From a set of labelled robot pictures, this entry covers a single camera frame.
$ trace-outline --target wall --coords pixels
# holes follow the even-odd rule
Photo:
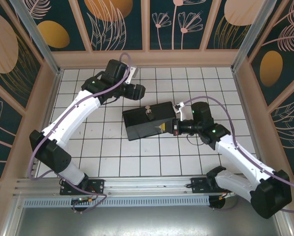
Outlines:
[[[237,76],[261,156],[294,183],[294,0],[277,1],[248,55]]]
[[[229,66],[264,0],[34,2],[24,1],[58,65],[87,68],[122,51],[144,66]]]
[[[45,116],[54,73],[3,0],[0,1],[0,226],[16,179],[32,153],[29,134]]]

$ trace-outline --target grid floor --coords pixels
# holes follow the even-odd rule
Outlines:
[[[51,122],[73,101],[84,81],[101,70],[104,69],[64,71]],[[122,111],[167,101],[178,103],[199,95],[214,97],[225,104],[238,142],[255,153],[230,68],[141,68],[132,83],[146,87],[142,100],[121,97],[117,102],[99,107],[79,126],[65,147],[72,161],[89,177],[201,175],[219,165],[239,174],[234,165],[208,145],[198,146],[202,142],[197,137],[189,138],[194,145],[188,142],[186,135],[173,137],[170,134],[128,141]],[[208,103],[214,120],[230,130],[222,108],[213,101]],[[190,105],[183,109],[184,117],[192,119]],[[39,163],[36,175],[47,170],[48,167]]]

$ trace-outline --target dark teal wallpaper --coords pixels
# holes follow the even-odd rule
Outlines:
[[[22,116],[0,97],[0,177],[10,154]]]
[[[40,63],[0,5],[0,85],[26,107]]]
[[[239,49],[262,1],[222,0],[207,49]]]
[[[294,92],[271,113],[271,117],[294,174]]]
[[[78,0],[94,51],[142,50],[140,0]]]
[[[277,11],[277,8],[279,7],[281,1],[282,1],[282,0],[277,0],[277,1],[276,1],[276,4],[275,4],[275,6],[274,6],[274,9],[272,10],[271,14],[269,15],[267,21],[265,22],[265,24],[264,24],[262,30],[260,31],[259,35],[257,36],[257,38],[256,38],[256,40],[255,40],[255,42],[254,42],[253,45],[251,46],[251,48],[250,48],[250,50],[249,50],[249,52],[248,52],[248,54],[247,54],[248,57],[251,55],[251,53],[253,52],[254,48],[255,48],[256,45],[257,45],[257,43],[259,42],[260,37],[262,36],[262,34],[264,33],[264,31],[266,30],[266,28],[267,28],[269,22],[271,21],[271,19],[273,18],[275,12]]]
[[[51,51],[85,51],[68,0],[24,0]]]
[[[150,0],[150,50],[199,49],[211,3]]]
[[[294,80],[294,0],[285,7],[251,65],[267,105]]]

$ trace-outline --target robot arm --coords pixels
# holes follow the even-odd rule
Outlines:
[[[107,90],[117,84],[123,78],[127,69],[128,66],[126,64],[120,61],[110,60],[104,72],[101,71],[96,76],[85,81],[78,96],[58,119],[43,129],[42,132],[34,130],[30,134],[31,146],[32,149],[35,149],[45,137],[44,134],[52,132],[46,142],[43,143],[41,148],[37,151],[35,157],[55,173],[60,174],[82,190],[85,190],[88,186],[88,176],[71,162],[71,155],[64,150],[71,135],[87,116],[106,102],[107,99],[123,96],[132,100],[140,100],[144,96],[145,87],[131,84],[131,79],[138,70],[136,67],[130,67],[127,79],[119,87],[98,97],[88,98],[79,105],[77,105],[77,103],[89,95]],[[59,120],[73,106],[75,106],[75,108],[63,119],[57,129],[54,130],[54,126],[58,124]]]
[[[174,109],[176,112],[181,112],[181,107],[183,106],[184,104],[181,103]],[[266,219],[292,201],[290,186],[263,171],[266,170],[289,181],[288,175],[282,170],[274,171],[256,159],[239,143],[234,145],[233,136],[230,132],[222,125],[214,122],[208,103],[194,103],[192,105],[192,112],[193,120],[174,119],[160,125],[161,130],[169,132],[174,136],[183,133],[190,135],[198,134],[205,144],[230,160],[246,177],[234,175],[222,166],[216,167],[206,174],[208,184],[212,189],[222,188],[235,192],[249,201],[254,210]],[[261,170],[239,152],[237,147],[251,161],[261,166]]]

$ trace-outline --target black case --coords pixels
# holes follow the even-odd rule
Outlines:
[[[172,102],[164,102],[123,111],[123,117],[128,140],[131,141],[161,134],[155,126],[175,119],[176,115]]]

